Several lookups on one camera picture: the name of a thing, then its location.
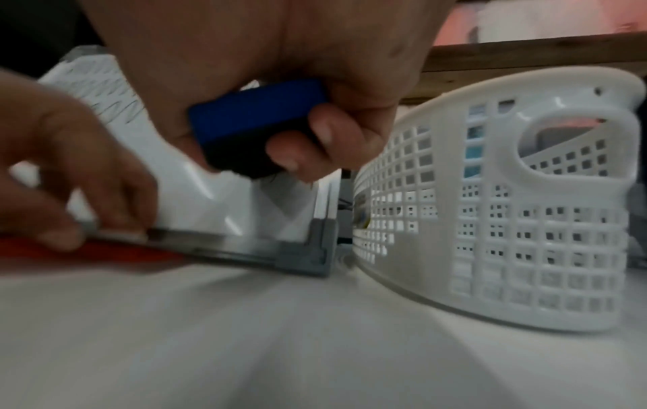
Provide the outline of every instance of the perforated plastic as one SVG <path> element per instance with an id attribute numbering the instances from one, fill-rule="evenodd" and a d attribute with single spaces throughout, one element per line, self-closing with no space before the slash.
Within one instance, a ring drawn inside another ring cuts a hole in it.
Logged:
<path id="1" fill-rule="evenodd" d="M 624 71 L 548 69 L 469 86 L 410 111 L 355 194 L 367 271 L 430 301 L 523 325 L 598 330 L 618 319 L 625 194 L 645 95 Z M 553 146 L 546 128 L 583 124 Z"/>

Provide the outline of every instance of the basket handle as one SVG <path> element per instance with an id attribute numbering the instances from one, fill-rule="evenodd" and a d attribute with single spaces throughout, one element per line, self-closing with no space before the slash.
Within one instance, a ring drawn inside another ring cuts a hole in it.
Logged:
<path id="1" fill-rule="evenodd" d="M 604 119 L 605 126 L 615 128 L 613 137 L 619 140 L 614 144 L 620 144 L 617 154 L 627 164 L 623 176 L 546 175 L 523 163 L 518 152 L 522 137 L 536 134 L 540 130 L 539 125 L 546 120 L 572 117 Z M 593 92 L 554 97 L 529 106 L 516 112 L 498 132 L 493 133 L 489 144 L 494 145 L 494 159 L 502 177 L 533 193 L 617 197 L 625 194 L 636 178 L 640 123 L 627 108 L 611 105 Z"/>

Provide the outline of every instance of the plastic basket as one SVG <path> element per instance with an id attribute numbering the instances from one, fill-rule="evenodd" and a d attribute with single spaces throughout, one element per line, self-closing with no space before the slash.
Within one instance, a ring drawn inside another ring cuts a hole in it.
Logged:
<path id="1" fill-rule="evenodd" d="M 355 180 L 359 264 L 405 292 L 485 317 L 612 327 L 638 161 L 633 110 L 644 95 L 624 71 L 568 67 L 420 105 Z M 565 121 L 588 131 L 546 147 L 547 129 Z"/>

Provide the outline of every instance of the white table surface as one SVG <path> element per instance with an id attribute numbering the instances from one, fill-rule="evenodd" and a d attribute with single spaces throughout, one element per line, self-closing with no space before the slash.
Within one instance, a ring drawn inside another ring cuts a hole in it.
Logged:
<path id="1" fill-rule="evenodd" d="M 647 408 L 647 274 L 620 328 L 528 331 L 356 270 L 0 268 L 0 408 Z"/>

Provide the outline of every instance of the hand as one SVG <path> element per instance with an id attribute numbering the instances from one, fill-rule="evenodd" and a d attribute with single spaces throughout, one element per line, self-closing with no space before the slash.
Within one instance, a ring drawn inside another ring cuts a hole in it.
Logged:
<path id="1" fill-rule="evenodd" d="M 252 79 L 323 79 L 332 103 L 314 108 L 309 122 L 326 151 L 297 132 L 267 145 L 277 164 L 314 181 L 382 151 L 454 0 L 81 3 L 160 134 L 203 165 L 188 107 Z"/>
<path id="2" fill-rule="evenodd" d="M 8 170 L 39 166 L 40 187 L 28 188 Z M 0 230 L 71 251 L 84 242 L 65 211 L 79 187 L 108 230 L 144 232 L 157 214 L 154 177 L 117 143 L 92 110 L 54 89 L 0 71 Z"/>

